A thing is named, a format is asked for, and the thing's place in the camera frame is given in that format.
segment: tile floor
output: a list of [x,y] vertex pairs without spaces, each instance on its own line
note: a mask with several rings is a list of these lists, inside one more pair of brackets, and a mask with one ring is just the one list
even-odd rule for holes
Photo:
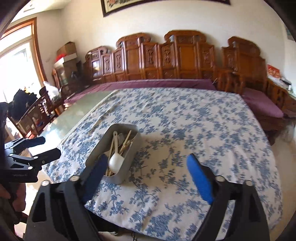
[[[270,232],[271,241],[275,241],[284,230],[291,217],[296,210],[296,137],[290,142],[284,142],[281,137],[276,140],[272,146],[272,150],[276,159],[277,167],[281,178],[281,186],[283,193],[283,218],[279,224]],[[25,213],[29,214],[34,198],[43,180],[49,177],[43,172],[38,173],[37,183],[27,183],[26,209]],[[15,227],[19,236],[25,232],[25,224],[20,223]],[[109,233],[102,233],[104,240],[109,241],[132,241],[132,232],[126,232],[120,237],[111,236]],[[138,241],[157,241],[159,239],[150,238],[144,235],[136,234]]]

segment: blue gripper pad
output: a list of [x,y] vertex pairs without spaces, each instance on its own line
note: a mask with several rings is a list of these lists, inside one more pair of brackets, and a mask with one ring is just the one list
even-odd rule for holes
[[212,205],[214,201],[212,184],[204,174],[201,164],[198,162],[195,155],[190,154],[187,157],[187,168],[202,199],[209,205]]
[[98,161],[95,163],[95,166],[91,170],[85,184],[84,192],[82,195],[82,202],[86,203],[91,200],[96,192],[99,183],[101,182],[108,166],[108,157],[105,154],[102,154]]

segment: purple cushion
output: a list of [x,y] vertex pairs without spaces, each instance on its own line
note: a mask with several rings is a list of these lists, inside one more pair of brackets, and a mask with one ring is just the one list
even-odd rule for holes
[[245,88],[242,98],[254,113],[275,118],[282,118],[284,116],[280,108],[261,91]]

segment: white wall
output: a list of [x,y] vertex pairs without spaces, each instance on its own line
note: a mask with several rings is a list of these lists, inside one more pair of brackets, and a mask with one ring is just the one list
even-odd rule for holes
[[61,10],[36,13],[11,23],[9,27],[34,17],[37,17],[37,37],[45,75],[47,80],[54,85],[52,69],[57,50],[67,42],[61,24]]
[[254,41],[262,56],[273,66],[284,69],[284,40],[278,15],[263,0],[231,0],[232,5],[211,1],[169,0],[130,7],[103,18],[101,1],[72,0],[62,17],[68,41],[76,43],[79,58],[98,46],[115,48],[125,35],[147,32],[152,41],[163,43],[173,29],[195,29],[205,33],[216,46],[228,46],[231,36]]
[[281,24],[285,45],[285,67],[282,75],[292,82],[293,88],[296,90],[296,42],[287,38],[287,32],[282,20]]

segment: blue floral tablecloth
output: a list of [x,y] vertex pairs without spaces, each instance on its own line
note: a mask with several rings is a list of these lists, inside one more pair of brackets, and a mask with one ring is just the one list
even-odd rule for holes
[[[209,205],[186,168],[194,153],[228,181],[252,180],[272,228],[282,216],[281,186],[268,140],[239,95],[180,88],[116,90],[65,137],[59,160],[45,167],[54,182],[85,168],[114,123],[137,125],[142,146],[121,185],[101,182],[86,208],[121,227],[164,240],[191,240]],[[224,238],[234,202],[217,239]]]

